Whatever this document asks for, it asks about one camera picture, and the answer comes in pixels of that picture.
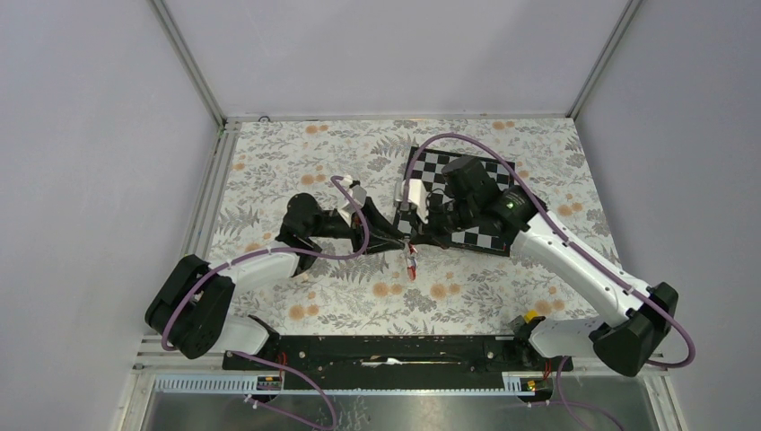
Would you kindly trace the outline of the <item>metal keyring holder red handle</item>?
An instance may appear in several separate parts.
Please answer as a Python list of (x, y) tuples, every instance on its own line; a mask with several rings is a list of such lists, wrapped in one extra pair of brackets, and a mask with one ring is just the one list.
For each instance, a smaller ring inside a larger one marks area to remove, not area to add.
[(405, 242), (403, 256), (407, 266), (407, 276), (410, 281), (417, 278), (417, 250), (411, 242)]

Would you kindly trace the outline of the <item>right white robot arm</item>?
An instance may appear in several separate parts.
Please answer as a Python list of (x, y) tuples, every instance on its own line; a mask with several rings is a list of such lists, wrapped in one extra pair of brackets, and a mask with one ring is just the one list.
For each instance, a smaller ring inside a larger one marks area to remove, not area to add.
[(510, 252), (536, 260), (573, 288), (596, 312), (589, 319), (533, 318), (514, 349), (523, 368), (536, 370), (550, 357), (595, 356), (612, 371), (634, 377), (676, 322), (678, 292), (652, 286), (602, 257), (573, 234), (522, 180), (499, 185), (473, 156), (451, 160), (436, 171), (428, 163), (416, 175), (407, 167), (399, 201), (415, 215), (416, 240), (447, 239), (477, 228)]

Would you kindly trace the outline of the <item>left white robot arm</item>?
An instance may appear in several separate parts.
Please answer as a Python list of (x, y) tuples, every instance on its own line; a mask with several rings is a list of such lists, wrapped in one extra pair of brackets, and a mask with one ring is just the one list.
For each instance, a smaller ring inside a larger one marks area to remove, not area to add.
[(229, 316), (234, 294), (285, 281), (325, 259), (315, 238), (348, 240), (353, 257), (403, 249), (403, 233), (370, 198), (359, 202), (359, 208), (345, 203), (325, 210), (315, 197), (300, 193), (288, 201), (280, 233), (269, 247), (217, 268), (194, 254), (182, 258), (147, 307), (145, 323), (188, 359), (242, 352), (256, 368), (270, 367), (278, 357), (271, 339), (275, 333), (254, 316)]

